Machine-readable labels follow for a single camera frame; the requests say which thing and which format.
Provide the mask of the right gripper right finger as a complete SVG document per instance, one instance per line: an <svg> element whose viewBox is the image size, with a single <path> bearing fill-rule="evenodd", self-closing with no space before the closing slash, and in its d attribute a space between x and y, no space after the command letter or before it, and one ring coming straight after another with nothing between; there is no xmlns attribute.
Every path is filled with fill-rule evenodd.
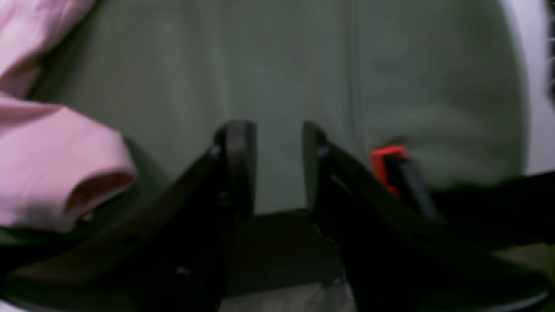
<svg viewBox="0 0 555 312"><path fill-rule="evenodd" d="M359 312L539 312L551 282L419 215L303 125L308 211L335 242Z"/></svg>

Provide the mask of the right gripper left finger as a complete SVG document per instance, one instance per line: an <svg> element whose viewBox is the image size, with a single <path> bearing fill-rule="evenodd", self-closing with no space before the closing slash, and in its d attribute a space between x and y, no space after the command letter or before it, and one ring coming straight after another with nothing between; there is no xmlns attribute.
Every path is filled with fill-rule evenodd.
<svg viewBox="0 0 555 312"><path fill-rule="evenodd" d="M2 250L1 310L218 311L227 242L254 213L256 135L254 122L227 122L161 196L104 233Z"/></svg>

